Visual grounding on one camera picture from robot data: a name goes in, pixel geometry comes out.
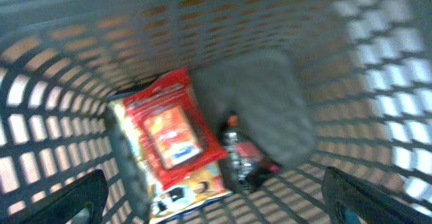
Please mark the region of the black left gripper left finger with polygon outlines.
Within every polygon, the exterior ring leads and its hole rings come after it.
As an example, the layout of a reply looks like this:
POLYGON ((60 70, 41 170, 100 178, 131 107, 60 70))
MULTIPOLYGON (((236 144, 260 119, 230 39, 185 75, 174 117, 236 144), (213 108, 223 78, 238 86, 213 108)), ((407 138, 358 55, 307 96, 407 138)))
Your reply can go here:
POLYGON ((1 222, 100 223, 108 195, 105 175, 102 170, 96 169, 1 222))

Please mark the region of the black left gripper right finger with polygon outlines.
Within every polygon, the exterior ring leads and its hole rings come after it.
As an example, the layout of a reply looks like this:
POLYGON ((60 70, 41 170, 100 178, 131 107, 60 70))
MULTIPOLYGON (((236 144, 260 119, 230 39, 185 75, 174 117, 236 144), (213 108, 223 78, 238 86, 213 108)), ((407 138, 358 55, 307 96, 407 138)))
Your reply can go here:
POLYGON ((430 216, 335 167, 325 169, 321 191, 332 224, 431 222, 430 216))

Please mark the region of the black and red snack packet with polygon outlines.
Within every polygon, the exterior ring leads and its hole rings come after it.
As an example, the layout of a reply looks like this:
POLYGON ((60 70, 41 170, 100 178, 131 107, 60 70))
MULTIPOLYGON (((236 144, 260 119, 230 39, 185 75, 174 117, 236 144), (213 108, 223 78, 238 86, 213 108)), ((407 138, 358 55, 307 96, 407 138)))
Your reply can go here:
POLYGON ((238 114, 230 111, 221 125, 220 141, 229 154, 234 179, 243 190, 256 192, 281 171, 280 164, 258 147, 241 129, 238 114))

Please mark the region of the red candy bag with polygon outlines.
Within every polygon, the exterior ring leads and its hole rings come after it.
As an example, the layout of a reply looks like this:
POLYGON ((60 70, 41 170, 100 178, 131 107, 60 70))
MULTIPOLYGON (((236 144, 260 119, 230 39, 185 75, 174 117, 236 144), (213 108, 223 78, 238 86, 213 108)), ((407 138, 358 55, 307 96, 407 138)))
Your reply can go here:
POLYGON ((186 68, 161 76, 122 100, 143 155, 164 190, 227 156, 198 109, 186 68))

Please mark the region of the beige snack bag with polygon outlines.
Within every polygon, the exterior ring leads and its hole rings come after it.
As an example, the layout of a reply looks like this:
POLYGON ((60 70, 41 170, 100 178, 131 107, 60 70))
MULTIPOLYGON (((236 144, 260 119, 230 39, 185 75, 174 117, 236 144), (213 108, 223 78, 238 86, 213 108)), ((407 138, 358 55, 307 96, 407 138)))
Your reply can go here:
POLYGON ((132 149, 133 162, 144 174, 148 194, 150 224, 170 221, 181 215, 188 215, 196 209, 232 194, 223 185, 222 174, 217 163, 190 173, 178 184, 163 189, 161 182, 151 172, 139 143, 139 130, 126 115, 122 100, 109 103, 110 109, 119 123, 122 134, 128 139, 132 149))

